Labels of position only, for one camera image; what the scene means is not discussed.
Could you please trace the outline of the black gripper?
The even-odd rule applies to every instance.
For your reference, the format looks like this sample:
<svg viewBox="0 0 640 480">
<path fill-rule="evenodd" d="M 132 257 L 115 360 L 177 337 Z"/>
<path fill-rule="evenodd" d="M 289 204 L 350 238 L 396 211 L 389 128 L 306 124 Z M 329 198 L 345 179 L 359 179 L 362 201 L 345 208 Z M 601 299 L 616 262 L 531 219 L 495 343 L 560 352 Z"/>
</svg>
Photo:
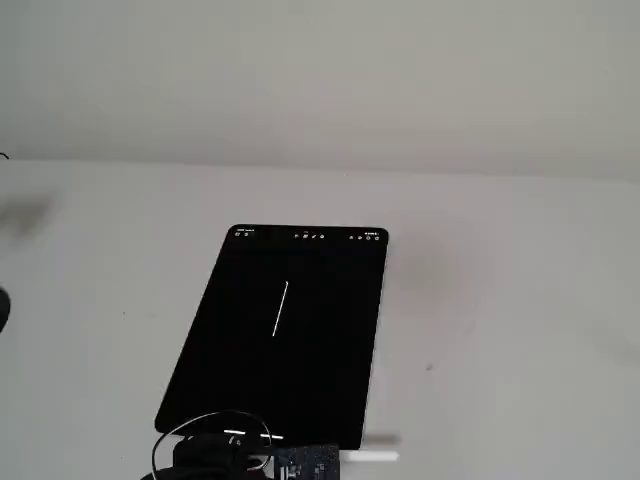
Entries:
<svg viewBox="0 0 640 480">
<path fill-rule="evenodd" d="M 172 479 L 266 479 L 274 448 L 259 434 L 205 434 L 173 450 Z"/>
</svg>

